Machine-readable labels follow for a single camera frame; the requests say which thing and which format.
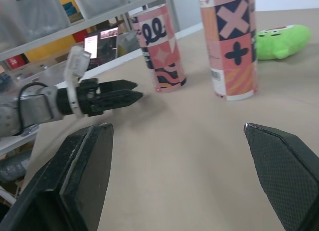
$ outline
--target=shelf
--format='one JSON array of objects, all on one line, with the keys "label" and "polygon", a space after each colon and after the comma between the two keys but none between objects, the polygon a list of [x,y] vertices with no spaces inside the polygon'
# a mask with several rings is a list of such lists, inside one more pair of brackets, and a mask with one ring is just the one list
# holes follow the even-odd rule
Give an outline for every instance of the shelf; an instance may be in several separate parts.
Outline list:
[{"label": "shelf", "polygon": [[91,18],[88,20],[83,19],[82,21],[78,21],[78,22],[76,22],[76,24],[74,24],[66,29],[63,29],[63,30],[58,31],[56,33],[53,33],[51,35],[47,35],[45,37],[34,40],[34,41],[29,42],[27,44],[24,44],[24,45],[21,45],[21,46],[18,46],[18,47],[15,47],[13,49],[10,49],[10,50],[7,50],[7,51],[0,53],[0,61],[9,59],[13,56],[16,56],[16,55],[19,55],[22,53],[25,53],[25,52],[32,50],[34,48],[37,48],[39,46],[46,45],[50,42],[61,39],[61,38],[66,37],[68,35],[72,35],[78,31],[84,30],[88,27],[94,26],[96,24],[99,24],[101,22],[104,22],[106,20],[114,18],[116,16],[125,14],[129,11],[132,11],[136,8],[142,7],[146,4],[152,3],[154,1],[157,1],[157,0],[137,0],[137,1],[134,1],[130,4],[126,4],[124,6],[116,8],[116,9],[107,11],[104,14],[101,14],[101,15],[96,16],[94,18]]}]

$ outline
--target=table surface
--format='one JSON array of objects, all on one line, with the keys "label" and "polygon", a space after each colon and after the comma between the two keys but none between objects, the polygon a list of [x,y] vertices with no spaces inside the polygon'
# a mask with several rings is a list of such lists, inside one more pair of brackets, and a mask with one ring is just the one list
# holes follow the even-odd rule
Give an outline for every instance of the table surface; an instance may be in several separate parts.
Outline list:
[{"label": "table surface", "polygon": [[145,97],[102,116],[41,125],[26,183],[76,130],[112,123],[113,159],[99,231],[283,231],[259,184],[246,122],[298,135],[319,154],[319,9],[260,12],[259,29],[304,24],[311,44],[258,65],[260,91],[227,102],[214,95],[203,31],[178,41],[187,84],[154,92],[143,57],[98,76],[126,79]]}]

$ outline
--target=printed can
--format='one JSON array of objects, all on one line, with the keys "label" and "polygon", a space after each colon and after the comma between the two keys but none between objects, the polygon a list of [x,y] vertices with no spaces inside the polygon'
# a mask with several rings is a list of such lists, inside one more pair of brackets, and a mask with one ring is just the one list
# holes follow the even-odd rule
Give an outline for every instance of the printed can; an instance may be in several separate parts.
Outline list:
[{"label": "printed can", "polygon": [[258,90],[255,0],[199,0],[215,93],[236,101]]},{"label": "printed can", "polygon": [[144,10],[131,20],[156,91],[168,93],[185,85],[186,76],[167,5]]}]

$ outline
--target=computer screen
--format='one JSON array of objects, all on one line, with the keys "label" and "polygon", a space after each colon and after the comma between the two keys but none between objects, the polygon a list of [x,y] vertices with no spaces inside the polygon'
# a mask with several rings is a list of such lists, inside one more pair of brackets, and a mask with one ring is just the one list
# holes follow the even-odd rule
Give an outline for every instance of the computer screen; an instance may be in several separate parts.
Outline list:
[{"label": "computer screen", "polygon": [[95,68],[117,58],[117,36],[118,27],[86,35],[84,50],[91,53],[89,68]]}]

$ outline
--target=stuffed toy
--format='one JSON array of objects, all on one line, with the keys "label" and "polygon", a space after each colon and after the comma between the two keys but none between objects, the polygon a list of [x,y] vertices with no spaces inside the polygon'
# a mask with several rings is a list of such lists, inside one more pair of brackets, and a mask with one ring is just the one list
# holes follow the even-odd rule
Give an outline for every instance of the stuffed toy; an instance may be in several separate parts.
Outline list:
[{"label": "stuffed toy", "polygon": [[303,25],[261,31],[257,33],[258,59],[284,59],[302,50],[310,38],[310,29]]}]

